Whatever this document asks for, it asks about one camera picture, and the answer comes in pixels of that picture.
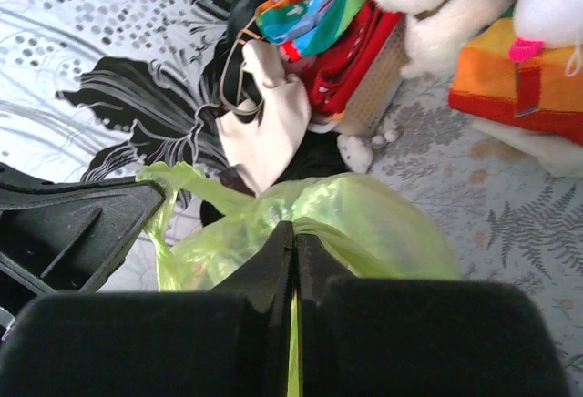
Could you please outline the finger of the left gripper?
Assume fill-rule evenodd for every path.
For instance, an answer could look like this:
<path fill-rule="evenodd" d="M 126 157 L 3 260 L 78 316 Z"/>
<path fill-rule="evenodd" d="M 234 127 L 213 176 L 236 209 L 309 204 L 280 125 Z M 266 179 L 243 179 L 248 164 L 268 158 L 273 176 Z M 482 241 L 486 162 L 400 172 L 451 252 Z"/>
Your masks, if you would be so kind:
<path fill-rule="evenodd" d="M 165 199 L 153 181 L 53 183 L 2 165 L 2 305 L 98 290 Z"/>

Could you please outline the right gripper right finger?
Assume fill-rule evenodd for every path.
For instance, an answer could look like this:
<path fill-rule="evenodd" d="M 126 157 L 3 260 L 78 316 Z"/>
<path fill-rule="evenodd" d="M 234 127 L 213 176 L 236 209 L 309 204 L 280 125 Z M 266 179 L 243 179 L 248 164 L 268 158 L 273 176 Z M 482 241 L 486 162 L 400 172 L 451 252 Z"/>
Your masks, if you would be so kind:
<path fill-rule="evenodd" d="M 333 336 L 322 302 L 326 286 L 335 277 L 352 273 L 312 234 L 296 236 L 301 396 L 328 396 L 332 377 Z"/>

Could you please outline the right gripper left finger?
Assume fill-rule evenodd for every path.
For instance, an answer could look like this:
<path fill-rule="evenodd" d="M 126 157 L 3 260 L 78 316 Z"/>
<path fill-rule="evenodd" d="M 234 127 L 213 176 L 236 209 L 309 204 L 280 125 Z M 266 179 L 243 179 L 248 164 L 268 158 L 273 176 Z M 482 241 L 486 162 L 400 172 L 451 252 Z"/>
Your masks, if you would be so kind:
<path fill-rule="evenodd" d="M 283 221 L 258 252 L 213 288 L 248 304 L 238 341 L 240 396 L 287 394 L 293 263 L 293 227 Z"/>

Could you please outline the green trash bag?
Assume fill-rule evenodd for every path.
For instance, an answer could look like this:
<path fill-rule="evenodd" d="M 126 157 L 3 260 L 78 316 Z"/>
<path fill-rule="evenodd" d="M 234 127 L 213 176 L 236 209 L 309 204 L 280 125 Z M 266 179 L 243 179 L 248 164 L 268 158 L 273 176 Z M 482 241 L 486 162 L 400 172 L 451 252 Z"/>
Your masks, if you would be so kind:
<path fill-rule="evenodd" d="M 148 223 L 159 287 L 189 294 L 186 316 L 170 334 L 182 379 L 170 396 L 240 396 L 238 341 L 245 298 L 213 290 L 289 221 L 294 233 L 288 387 L 300 395 L 296 236 L 312 234 L 353 275 L 330 279 L 322 302 L 334 354 L 328 396 L 428 396 L 437 369 L 419 345 L 435 320 L 404 313 L 443 280 L 459 280 L 455 252 L 421 211 L 375 178 L 343 173 L 276 185 L 258 197 L 228 188 L 185 163 L 156 163 L 139 181 L 166 200 Z"/>

